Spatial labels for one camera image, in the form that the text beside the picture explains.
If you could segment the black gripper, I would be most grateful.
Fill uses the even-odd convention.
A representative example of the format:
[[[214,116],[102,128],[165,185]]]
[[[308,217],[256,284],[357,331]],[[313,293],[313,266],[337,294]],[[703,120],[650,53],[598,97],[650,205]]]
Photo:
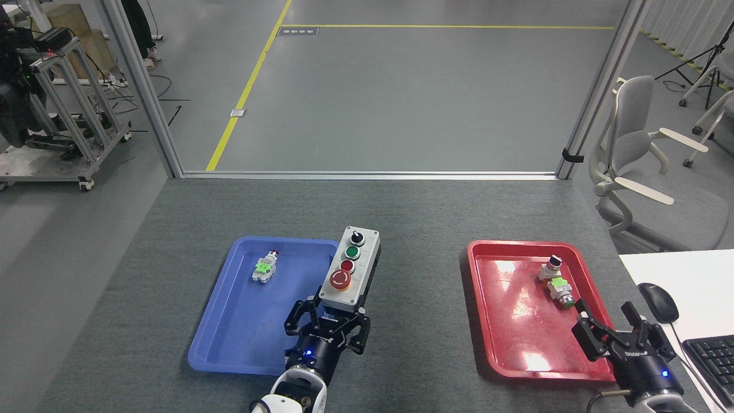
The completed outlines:
[[[661,394],[663,391],[683,395],[684,389],[668,362],[677,354],[659,324],[651,324],[640,315],[632,302],[622,304],[622,314],[633,328],[624,339],[626,348],[612,346],[620,342],[613,328],[601,324],[592,314],[584,299],[575,306],[579,316],[572,327],[572,334],[589,361],[599,358],[610,359],[614,378],[623,390],[629,390],[632,398],[646,393]]]
[[[337,339],[322,337],[322,300],[318,295],[298,300],[284,321],[287,336],[300,336],[286,350],[286,369],[302,366],[320,375],[332,375],[344,349],[362,355],[370,333],[370,317],[365,309],[337,317]]]

